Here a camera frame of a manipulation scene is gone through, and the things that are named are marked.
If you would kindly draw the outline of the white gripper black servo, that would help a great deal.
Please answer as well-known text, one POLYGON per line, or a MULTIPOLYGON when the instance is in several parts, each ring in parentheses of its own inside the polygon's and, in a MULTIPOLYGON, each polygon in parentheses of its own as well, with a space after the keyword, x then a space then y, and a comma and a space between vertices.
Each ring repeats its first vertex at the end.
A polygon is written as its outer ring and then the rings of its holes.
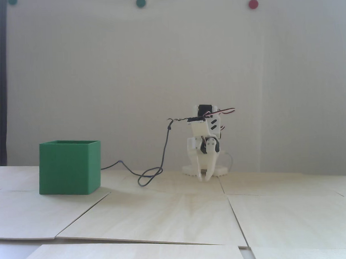
POLYGON ((187 140, 187 154, 191 156, 192 173, 201 182, 209 181, 214 174, 217 154, 220 153, 218 138, 213 136, 191 137, 187 140), (203 157, 207 155, 206 177, 202 174, 203 157))

